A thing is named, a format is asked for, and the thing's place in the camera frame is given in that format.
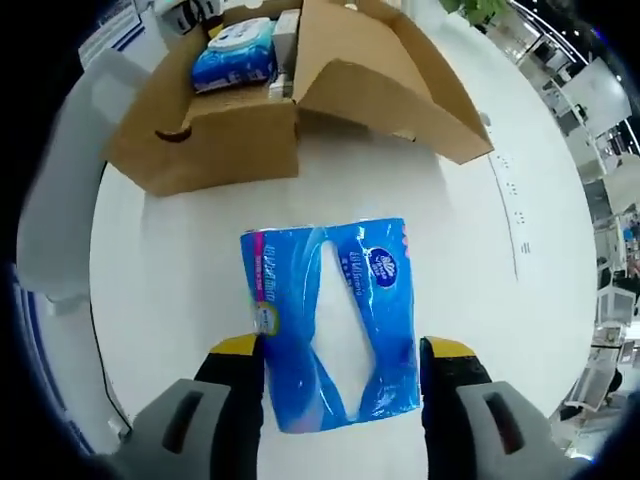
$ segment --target white table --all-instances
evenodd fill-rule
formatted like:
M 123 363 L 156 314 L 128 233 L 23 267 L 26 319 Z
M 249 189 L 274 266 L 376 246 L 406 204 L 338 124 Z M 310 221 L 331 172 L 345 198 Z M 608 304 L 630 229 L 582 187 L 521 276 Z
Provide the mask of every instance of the white table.
M 109 166 L 94 217 L 91 296 L 106 369 L 129 416 L 192 377 L 212 345 L 252 330 L 243 231 L 392 215 L 405 218 L 411 243 L 416 337 L 468 344 L 494 380 L 553 412 L 586 362 L 596 304 L 580 179 L 547 108 L 488 39 L 455 16 L 432 38 L 491 118 L 497 154 L 512 158 L 527 220 L 519 235 L 531 253 L 513 248 L 513 212 L 486 157 L 457 166 L 363 130 L 304 135 L 299 178 L 169 198 L 146 195 Z M 384 194 L 373 193 L 380 185 Z M 336 327 L 335 338 L 342 334 Z M 335 356 L 348 358 L 349 345 L 335 345 Z M 415 411 L 284 435 L 267 397 L 260 478 L 424 478 L 419 419 Z

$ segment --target poster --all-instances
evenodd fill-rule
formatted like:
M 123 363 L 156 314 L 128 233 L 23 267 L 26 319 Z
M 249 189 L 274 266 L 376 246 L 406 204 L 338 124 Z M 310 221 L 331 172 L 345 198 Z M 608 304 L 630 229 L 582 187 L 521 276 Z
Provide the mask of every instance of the poster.
M 135 0 L 114 0 L 95 21 L 86 40 L 78 49 L 83 68 L 105 48 L 122 51 L 144 31 Z

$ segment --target wet wipes package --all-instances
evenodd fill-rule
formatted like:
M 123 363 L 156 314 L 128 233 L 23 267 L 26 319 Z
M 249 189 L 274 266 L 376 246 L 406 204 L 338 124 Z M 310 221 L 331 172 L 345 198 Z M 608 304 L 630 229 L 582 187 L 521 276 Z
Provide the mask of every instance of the wet wipes package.
M 222 30 L 193 65 L 195 91 L 269 80 L 277 71 L 273 27 L 274 22 L 268 18 L 252 18 Z
M 241 247 L 282 431 L 329 430 L 419 406 L 413 289 L 402 219 L 252 231 L 241 237 Z M 337 273 L 326 277 L 330 271 Z M 322 291 L 331 294 L 323 298 Z M 333 322 L 338 343 L 348 350 L 341 365 L 363 365 L 359 385 L 350 378 L 342 382 L 346 387 L 338 387 L 344 368 L 325 368 L 314 349 L 324 321 L 319 319 L 321 305 L 328 309 L 326 321 Z M 346 320 L 336 313 L 340 306 L 357 314 L 367 351 L 356 348 L 357 332 L 346 333 Z M 329 359 L 334 343 L 328 347 Z M 365 367 L 367 353 L 371 358 Z

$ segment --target plastic packaging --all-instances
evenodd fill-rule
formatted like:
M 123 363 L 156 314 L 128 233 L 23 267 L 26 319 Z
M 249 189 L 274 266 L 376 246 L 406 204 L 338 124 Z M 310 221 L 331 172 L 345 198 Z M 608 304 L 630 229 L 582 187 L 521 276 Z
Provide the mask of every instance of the plastic packaging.
M 402 219 L 253 231 L 240 241 L 282 431 L 329 430 L 419 406 L 413 289 Z M 353 417 L 311 345 L 325 242 L 336 249 L 341 281 L 355 300 L 374 357 Z
M 252 18 L 223 29 L 193 64 L 196 92 L 266 82 L 277 71 L 271 34 L 274 23 Z

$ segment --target chair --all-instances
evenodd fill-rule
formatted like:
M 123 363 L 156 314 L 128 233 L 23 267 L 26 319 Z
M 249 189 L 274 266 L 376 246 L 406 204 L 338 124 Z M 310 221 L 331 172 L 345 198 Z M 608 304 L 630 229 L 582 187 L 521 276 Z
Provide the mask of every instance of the chair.
M 54 303 L 88 296 L 102 151 L 148 75 L 107 49 L 67 95 L 20 215 L 16 263 L 23 288 Z

